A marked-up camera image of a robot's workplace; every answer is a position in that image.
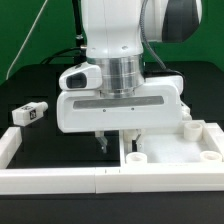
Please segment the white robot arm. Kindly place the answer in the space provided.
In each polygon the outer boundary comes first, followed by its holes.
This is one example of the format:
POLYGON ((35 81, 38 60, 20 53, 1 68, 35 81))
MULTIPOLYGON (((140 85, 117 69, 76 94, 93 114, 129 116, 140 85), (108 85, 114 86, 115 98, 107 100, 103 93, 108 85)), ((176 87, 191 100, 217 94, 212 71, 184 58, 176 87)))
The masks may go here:
POLYGON ((57 124, 64 133, 178 127, 186 116, 183 78, 166 66, 144 76, 143 49, 150 41, 182 42, 199 27, 201 0, 82 0, 86 61, 59 78, 57 124))

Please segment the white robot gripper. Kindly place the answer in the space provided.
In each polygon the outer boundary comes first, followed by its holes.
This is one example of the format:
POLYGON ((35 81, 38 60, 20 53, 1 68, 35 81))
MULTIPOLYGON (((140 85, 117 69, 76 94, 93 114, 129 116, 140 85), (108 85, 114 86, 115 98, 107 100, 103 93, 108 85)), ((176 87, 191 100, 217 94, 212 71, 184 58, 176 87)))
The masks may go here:
POLYGON ((107 99, 98 90, 62 91, 57 99, 57 124, 64 133, 95 132, 107 152, 103 131, 136 129, 132 150, 138 150, 143 128, 177 126, 182 121, 181 76, 151 77, 129 98, 107 99))

